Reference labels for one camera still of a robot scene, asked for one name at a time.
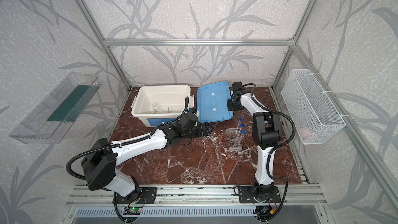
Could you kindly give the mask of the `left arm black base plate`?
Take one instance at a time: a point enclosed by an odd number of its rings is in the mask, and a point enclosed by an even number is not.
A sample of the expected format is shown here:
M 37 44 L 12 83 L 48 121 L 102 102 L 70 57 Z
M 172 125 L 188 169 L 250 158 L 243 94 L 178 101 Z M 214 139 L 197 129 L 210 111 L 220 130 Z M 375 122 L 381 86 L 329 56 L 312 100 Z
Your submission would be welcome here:
M 113 203 L 119 204 L 154 204 L 157 196 L 157 187 L 141 187 L 135 189 L 126 197 L 114 193 Z

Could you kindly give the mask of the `clear acrylic test tube rack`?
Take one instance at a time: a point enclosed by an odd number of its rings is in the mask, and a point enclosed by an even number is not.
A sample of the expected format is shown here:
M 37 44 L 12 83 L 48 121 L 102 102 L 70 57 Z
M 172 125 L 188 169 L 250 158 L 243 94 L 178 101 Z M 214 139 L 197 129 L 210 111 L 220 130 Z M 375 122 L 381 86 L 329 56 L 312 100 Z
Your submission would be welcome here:
M 228 151 L 241 151 L 241 141 L 238 138 L 237 128 L 226 129 L 226 139 L 228 141 Z

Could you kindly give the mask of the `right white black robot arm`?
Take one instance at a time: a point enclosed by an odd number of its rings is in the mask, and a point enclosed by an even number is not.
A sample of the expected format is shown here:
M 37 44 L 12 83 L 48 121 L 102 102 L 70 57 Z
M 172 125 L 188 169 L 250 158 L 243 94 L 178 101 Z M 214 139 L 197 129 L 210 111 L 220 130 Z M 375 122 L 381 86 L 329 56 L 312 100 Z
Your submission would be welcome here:
M 289 176 L 275 177 L 273 174 L 274 157 L 277 149 L 287 145 L 295 136 L 295 131 L 284 142 L 282 140 L 282 128 L 280 117 L 286 118 L 294 128 L 294 122 L 286 114 L 264 106 L 255 97 L 253 83 L 232 84 L 231 99 L 227 106 L 229 111 L 246 109 L 253 117 L 252 139 L 258 148 L 258 165 L 255 174 L 253 195 L 258 200 L 263 200 L 275 192 L 275 181 L 283 180 L 285 186 L 289 184 Z

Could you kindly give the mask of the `white plastic storage bin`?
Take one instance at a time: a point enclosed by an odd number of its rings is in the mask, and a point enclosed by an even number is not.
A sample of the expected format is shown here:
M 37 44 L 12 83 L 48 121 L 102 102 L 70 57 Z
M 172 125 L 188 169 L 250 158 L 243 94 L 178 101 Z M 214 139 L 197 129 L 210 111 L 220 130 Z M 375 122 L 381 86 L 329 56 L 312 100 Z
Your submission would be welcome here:
M 155 127 L 178 117 L 189 98 L 189 109 L 194 107 L 195 96 L 188 85 L 144 86 L 138 91 L 132 103 L 132 116 L 138 118 L 146 127 Z M 157 102 L 162 114 L 153 114 L 152 104 Z

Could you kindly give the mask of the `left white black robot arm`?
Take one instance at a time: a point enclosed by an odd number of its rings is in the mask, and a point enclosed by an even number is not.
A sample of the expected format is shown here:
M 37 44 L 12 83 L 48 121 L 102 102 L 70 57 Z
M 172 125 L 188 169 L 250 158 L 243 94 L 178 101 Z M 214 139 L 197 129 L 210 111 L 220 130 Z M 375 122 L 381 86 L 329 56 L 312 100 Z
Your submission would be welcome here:
M 136 180 L 118 170 L 118 166 L 149 151 L 163 149 L 181 140 L 210 136 L 210 123 L 200 123 L 193 112 L 156 126 L 150 133 L 122 141 L 98 140 L 94 146 L 70 159 L 66 165 L 69 175 L 85 180 L 89 190 L 111 190 L 134 201 L 142 191 Z

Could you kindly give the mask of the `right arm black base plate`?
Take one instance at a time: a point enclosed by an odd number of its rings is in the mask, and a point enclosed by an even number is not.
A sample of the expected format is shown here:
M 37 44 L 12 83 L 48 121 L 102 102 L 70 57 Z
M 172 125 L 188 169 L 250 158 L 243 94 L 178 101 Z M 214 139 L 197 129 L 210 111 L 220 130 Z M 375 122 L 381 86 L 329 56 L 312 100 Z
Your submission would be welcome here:
M 237 186 L 234 188 L 235 194 L 239 198 L 240 203 L 280 203 L 282 201 L 278 187 L 273 190 L 266 189 L 261 192 L 254 186 Z

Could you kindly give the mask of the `blue plastic bin lid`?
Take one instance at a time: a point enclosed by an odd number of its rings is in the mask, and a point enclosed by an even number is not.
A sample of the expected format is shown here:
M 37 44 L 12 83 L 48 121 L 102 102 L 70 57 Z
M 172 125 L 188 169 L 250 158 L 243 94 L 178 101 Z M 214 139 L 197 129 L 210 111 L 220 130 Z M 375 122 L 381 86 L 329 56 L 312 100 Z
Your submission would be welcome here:
M 199 87 L 197 91 L 199 122 L 211 123 L 232 119 L 233 112 L 228 110 L 230 99 L 231 93 L 227 81 Z

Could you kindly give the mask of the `small clear glass beaker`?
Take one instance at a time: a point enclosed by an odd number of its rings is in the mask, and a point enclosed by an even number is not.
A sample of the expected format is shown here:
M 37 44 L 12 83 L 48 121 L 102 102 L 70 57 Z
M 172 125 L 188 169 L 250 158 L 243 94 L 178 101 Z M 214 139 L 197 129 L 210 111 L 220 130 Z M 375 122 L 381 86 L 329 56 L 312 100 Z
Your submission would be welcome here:
M 158 105 L 157 102 L 153 102 L 152 110 L 153 110 L 154 113 L 157 113 L 159 111 L 159 105 Z

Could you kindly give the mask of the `clear glass alcohol lamp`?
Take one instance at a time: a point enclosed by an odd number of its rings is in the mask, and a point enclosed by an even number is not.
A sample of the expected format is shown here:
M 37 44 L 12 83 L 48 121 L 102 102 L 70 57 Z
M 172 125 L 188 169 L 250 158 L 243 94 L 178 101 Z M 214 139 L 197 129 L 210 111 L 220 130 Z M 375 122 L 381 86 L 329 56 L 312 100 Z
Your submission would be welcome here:
M 163 111 L 158 107 L 158 106 L 154 106 L 153 108 L 153 114 L 162 114 Z

